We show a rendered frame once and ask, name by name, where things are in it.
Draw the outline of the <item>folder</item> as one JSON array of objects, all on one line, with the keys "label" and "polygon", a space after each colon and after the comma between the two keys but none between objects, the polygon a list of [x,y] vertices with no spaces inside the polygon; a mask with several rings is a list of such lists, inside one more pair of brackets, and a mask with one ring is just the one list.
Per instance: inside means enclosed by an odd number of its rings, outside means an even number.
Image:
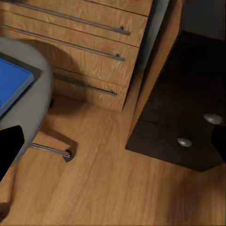
[{"label": "folder", "polygon": [[33,81],[31,72],[0,58],[0,117]]}]

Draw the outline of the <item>swivel chair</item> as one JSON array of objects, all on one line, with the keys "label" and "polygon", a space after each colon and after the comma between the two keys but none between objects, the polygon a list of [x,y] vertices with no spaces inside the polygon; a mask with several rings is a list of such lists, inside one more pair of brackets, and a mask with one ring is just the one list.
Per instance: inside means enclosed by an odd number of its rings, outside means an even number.
[{"label": "swivel chair", "polygon": [[[71,161],[73,159],[71,151],[60,151],[33,142],[49,107],[54,104],[52,98],[54,77],[50,62],[34,46],[2,36],[0,36],[0,58],[31,72],[34,76],[34,81],[0,117],[0,130],[20,125],[24,134],[24,144],[10,166],[13,167],[29,147],[61,155],[66,162]],[[4,215],[0,213],[0,223],[3,218]]]}]

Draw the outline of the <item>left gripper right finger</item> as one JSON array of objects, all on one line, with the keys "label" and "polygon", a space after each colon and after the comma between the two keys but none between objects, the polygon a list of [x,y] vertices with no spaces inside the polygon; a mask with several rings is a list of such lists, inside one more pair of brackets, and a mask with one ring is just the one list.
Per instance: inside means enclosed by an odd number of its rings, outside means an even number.
[{"label": "left gripper right finger", "polygon": [[211,134],[211,142],[226,163],[226,127],[216,125]]}]

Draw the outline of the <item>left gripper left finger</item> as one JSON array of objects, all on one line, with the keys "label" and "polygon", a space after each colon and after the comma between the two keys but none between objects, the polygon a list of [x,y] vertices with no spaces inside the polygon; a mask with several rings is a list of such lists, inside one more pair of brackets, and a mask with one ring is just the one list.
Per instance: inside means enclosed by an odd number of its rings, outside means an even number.
[{"label": "left gripper left finger", "polygon": [[24,134],[20,125],[0,130],[0,181],[11,168],[23,144]]}]

